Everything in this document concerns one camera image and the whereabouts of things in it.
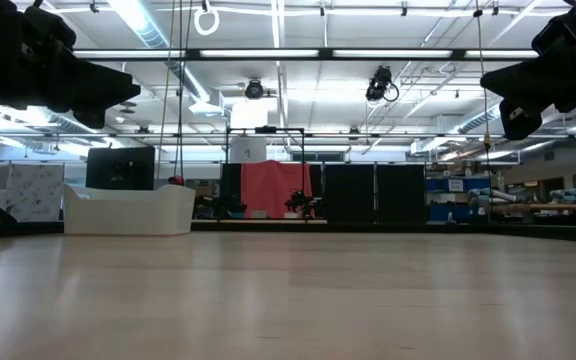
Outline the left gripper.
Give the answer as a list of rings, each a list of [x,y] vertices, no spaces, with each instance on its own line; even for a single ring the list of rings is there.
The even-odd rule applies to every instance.
[[[0,1],[0,105],[24,109],[49,104],[50,72],[58,57],[71,51],[75,32],[39,1],[20,11],[11,1]],[[102,129],[108,108],[141,93],[133,77],[84,60],[70,64],[74,118],[90,129]]]

